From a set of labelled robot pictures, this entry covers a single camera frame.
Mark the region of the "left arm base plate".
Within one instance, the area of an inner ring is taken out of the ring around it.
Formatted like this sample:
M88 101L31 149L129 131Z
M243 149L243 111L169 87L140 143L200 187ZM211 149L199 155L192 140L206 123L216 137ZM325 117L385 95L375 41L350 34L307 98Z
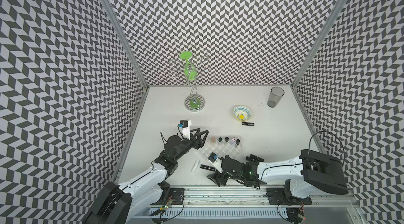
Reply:
M169 201L173 200L173 205L183 205L184 204L184 194L185 188L169 188L163 189L162 195L159 201L155 202L157 205L163 205Z

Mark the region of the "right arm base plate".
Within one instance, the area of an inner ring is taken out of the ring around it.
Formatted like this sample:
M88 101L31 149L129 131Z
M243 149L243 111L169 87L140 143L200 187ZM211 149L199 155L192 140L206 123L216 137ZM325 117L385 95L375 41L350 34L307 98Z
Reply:
M312 205L312 200L308 196L306 198L297 198L292 195L290 190L290 179L285 181L283 189L281 188L267 188L266 196L270 205L287 205L287 206L300 206Z

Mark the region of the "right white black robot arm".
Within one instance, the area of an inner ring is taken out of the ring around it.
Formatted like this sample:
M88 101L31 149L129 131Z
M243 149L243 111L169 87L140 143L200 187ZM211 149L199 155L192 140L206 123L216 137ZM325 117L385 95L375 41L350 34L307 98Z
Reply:
M226 155L211 153L208 157L215 172L207 176L221 187L232 179L239 184L260 189L262 185L284 182L286 194L305 199L318 192L330 195L347 195L346 178L342 162L324 153L303 149L298 157L266 163L258 156L250 155L242 163Z

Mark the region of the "white lip balm tube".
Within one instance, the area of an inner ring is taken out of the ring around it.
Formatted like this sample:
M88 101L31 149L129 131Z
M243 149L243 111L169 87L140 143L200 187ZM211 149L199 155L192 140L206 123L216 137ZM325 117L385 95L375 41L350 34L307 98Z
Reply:
M195 161L195 163L194 163L194 165L193 165L193 167L192 167L192 169L191 169L191 173L195 173L195 172L196 172L196 170L197 170L197 168L199 167L200 163L201 163L200 160L196 160L196 161Z

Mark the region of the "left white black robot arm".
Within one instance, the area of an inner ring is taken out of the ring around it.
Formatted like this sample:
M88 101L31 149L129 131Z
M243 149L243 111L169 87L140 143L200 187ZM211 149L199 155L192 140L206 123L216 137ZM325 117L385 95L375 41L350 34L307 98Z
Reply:
M151 168L138 176L115 184L108 182L98 193L81 220L82 224L125 224L147 206L160 200L169 189L165 182L178 167L178 160L192 148L204 147L208 130L181 128L183 135L170 136Z

